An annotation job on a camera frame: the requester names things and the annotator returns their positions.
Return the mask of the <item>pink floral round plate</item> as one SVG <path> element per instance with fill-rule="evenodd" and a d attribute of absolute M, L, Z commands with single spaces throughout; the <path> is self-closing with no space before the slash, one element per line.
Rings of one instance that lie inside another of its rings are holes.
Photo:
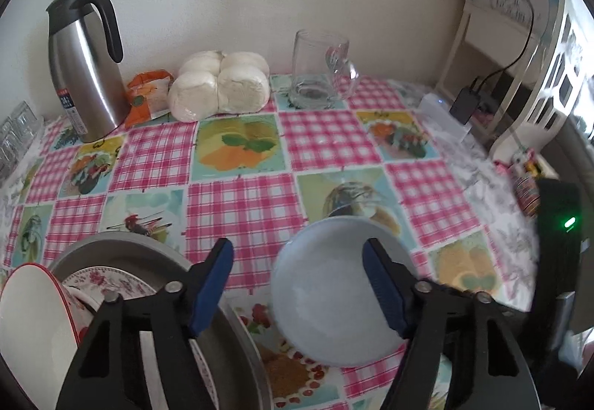
<path fill-rule="evenodd" d="M 128 273 L 122 269 L 109 266 L 91 266 L 75 271 L 69 277 L 66 277 L 63 284 L 76 288 L 84 294 L 82 301 L 86 302 L 93 310 L 98 310 L 99 305 L 104 299 L 107 291 L 117 292 L 124 299 L 140 298 L 154 295 L 156 290 L 148 283 L 137 276 Z M 212 372 L 208 369 L 198 343 L 192 339 L 190 342 L 191 350 L 202 380 L 205 382 L 205 388 L 215 405 L 219 408 L 218 392 L 215 390 L 215 380 Z M 164 392 L 162 389 L 158 365 L 156 362 L 156 352 L 154 348 L 153 336 L 151 332 L 140 332 L 141 355 L 147 380 L 148 393 L 153 409 L 167 409 Z"/>

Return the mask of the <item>checkered fruit pattern tablecloth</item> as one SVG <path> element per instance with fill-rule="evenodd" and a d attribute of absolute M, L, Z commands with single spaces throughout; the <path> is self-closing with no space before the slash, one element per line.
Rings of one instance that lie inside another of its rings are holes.
<path fill-rule="evenodd" d="M 474 137 L 453 139 L 421 110 L 422 86 L 365 78 L 335 108 L 300 111 L 288 77 L 256 115 L 169 116 L 79 142 L 48 122 L 1 200 L 1 270 L 51 263 L 99 232 L 136 230 L 191 261 L 234 243 L 232 307 L 265 356 L 277 409 L 369 409 L 399 354 L 359 368 L 317 365 L 271 320 L 270 272 L 304 225 L 355 213 L 390 227 L 421 274 L 528 308 L 536 240 L 503 168 Z"/>

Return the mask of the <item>bag of white buns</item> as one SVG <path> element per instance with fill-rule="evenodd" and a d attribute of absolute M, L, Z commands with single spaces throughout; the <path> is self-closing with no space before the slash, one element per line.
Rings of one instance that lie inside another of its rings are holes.
<path fill-rule="evenodd" d="M 269 77 L 270 67 L 258 53 L 195 53 L 169 88 L 170 113 L 181 122 L 198 122 L 217 114 L 259 112 L 271 97 Z"/>

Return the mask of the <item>red rimmed patterned bowl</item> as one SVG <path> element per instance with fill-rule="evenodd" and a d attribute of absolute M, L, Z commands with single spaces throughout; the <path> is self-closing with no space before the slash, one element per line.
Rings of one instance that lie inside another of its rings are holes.
<path fill-rule="evenodd" d="M 92 313 L 43 266 L 25 263 L 1 293 L 1 356 L 38 409 L 53 409 Z"/>

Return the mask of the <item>black power adapter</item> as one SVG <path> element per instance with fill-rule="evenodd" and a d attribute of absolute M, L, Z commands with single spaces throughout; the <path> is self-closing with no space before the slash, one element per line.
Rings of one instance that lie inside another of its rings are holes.
<path fill-rule="evenodd" d="M 452 103 L 449 113 L 463 126 L 469 122 L 480 103 L 480 95 L 470 87 L 464 87 Z"/>

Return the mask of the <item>orange snack packet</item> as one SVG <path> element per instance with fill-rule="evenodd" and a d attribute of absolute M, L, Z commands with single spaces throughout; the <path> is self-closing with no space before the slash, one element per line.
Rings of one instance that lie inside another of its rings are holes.
<path fill-rule="evenodd" d="M 173 76 L 159 69 L 137 74 L 126 87 L 126 96 L 131 105 L 125 127 L 140 126 L 169 112 L 168 92 Z"/>

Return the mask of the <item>clear glass mug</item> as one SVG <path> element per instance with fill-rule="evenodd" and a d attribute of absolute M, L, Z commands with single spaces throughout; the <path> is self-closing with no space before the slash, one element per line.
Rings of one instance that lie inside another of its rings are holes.
<path fill-rule="evenodd" d="M 343 35 L 299 30 L 292 56 L 289 102 L 298 109 L 327 109 L 355 94 L 360 75 Z"/>

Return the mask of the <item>stainless steel thermos jug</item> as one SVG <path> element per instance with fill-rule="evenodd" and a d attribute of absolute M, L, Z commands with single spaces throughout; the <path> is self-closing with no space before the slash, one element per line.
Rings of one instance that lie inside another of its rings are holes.
<path fill-rule="evenodd" d="M 130 113 L 119 64 L 124 59 L 111 0 L 53 0 L 48 63 L 66 116 L 84 143 L 103 139 Z"/>

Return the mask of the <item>light blue bowl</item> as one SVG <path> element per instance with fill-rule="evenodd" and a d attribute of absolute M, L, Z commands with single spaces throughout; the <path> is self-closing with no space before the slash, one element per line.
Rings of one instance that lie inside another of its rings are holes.
<path fill-rule="evenodd" d="M 271 273 L 275 324 L 304 356 L 334 367 L 383 359 L 404 340 L 389 328 L 362 264 L 362 248 L 379 239 L 396 263 L 416 267 L 385 226 L 338 216 L 312 223 L 287 242 Z"/>

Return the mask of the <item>round stainless steel plate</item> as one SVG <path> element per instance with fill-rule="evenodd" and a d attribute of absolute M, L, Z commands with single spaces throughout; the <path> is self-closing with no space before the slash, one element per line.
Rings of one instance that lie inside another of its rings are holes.
<path fill-rule="evenodd" d="M 158 290 L 186 272 L 191 263 L 147 236 L 103 232 L 68 247 L 49 270 L 60 281 L 91 266 L 110 266 L 135 275 Z M 256 344 L 225 298 L 198 346 L 212 373 L 222 409 L 271 409 L 272 392 Z"/>

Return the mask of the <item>white power strip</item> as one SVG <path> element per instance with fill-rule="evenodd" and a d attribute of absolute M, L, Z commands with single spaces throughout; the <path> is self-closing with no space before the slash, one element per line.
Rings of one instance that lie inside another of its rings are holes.
<path fill-rule="evenodd" d="M 421 98 L 419 109 L 458 143 L 465 139 L 470 132 L 471 124 L 469 122 L 467 124 L 460 123 L 450 113 L 449 103 L 433 92 L 427 93 Z"/>

